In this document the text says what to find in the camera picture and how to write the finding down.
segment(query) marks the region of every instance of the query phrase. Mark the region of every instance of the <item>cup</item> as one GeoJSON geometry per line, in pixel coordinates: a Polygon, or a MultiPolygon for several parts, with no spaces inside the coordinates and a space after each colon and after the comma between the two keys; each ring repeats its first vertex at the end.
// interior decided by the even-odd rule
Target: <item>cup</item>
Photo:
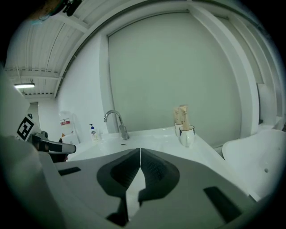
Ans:
{"type": "Polygon", "coordinates": [[[175,123],[175,133],[176,133],[177,137],[180,137],[180,129],[179,128],[182,126],[183,126],[183,124],[175,123]]]}
{"type": "Polygon", "coordinates": [[[183,127],[180,127],[180,141],[183,146],[189,147],[190,145],[193,145],[195,141],[195,127],[194,126],[189,126],[190,130],[184,131],[182,130],[183,127]]]}

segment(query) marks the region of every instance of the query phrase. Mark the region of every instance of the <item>ceiling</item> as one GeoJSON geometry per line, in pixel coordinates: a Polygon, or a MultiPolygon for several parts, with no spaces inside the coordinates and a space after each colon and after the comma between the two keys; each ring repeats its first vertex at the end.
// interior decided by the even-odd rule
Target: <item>ceiling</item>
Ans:
{"type": "Polygon", "coordinates": [[[14,84],[35,84],[21,89],[28,99],[54,98],[63,67],[79,40],[106,13],[129,1],[142,0],[83,0],[71,17],[59,13],[41,25],[23,22],[8,48],[7,75],[14,84]]]}

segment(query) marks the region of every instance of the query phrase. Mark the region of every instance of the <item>faucet spout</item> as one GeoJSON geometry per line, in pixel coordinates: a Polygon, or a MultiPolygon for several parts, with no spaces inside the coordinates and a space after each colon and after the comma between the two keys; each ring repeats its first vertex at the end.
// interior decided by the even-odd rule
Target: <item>faucet spout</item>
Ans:
{"type": "Polygon", "coordinates": [[[120,129],[120,132],[121,132],[121,137],[122,137],[124,140],[129,139],[129,135],[128,135],[128,133],[127,133],[126,127],[124,126],[123,120],[122,120],[121,115],[120,115],[120,113],[119,113],[118,111],[116,111],[116,110],[109,110],[109,111],[107,111],[106,114],[104,115],[103,122],[106,123],[108,116],[109,116],[110,114],[112,114],[112,113],[115,113],[115,114],[118,115],[119,122],[120,122],[119,129],[120,129]]]}

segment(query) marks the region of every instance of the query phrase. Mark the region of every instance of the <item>fluorescent light fixture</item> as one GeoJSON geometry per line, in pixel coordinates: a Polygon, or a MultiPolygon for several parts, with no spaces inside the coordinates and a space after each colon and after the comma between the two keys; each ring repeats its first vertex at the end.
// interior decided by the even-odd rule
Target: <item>fluorescent light fixture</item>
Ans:
{"type": "Polygon", "coordinates": [[[35,84],[15,84],[15,88],[34,88],[35,84]]]}

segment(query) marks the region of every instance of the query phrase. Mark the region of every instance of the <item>mug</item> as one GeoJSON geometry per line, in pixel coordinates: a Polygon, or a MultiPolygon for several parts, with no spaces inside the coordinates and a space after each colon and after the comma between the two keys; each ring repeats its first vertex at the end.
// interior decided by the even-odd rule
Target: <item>mug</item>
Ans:
{"type": "Polygon", "coordinates": [[[189,147],[190,145],[193,145],[195,141],[195,127],[189,126],[191,129],[188,131],[182,130],[183,127],[180,127],[180,141],[183,146],[189,147]]]}
{"type": "Polygon", "coordinates": [[[177,137],[180,137],[180,129],[179,128],[182,126],[183,126],[183,124],[175,123],[175,133],[176,133],[177,137]]]}

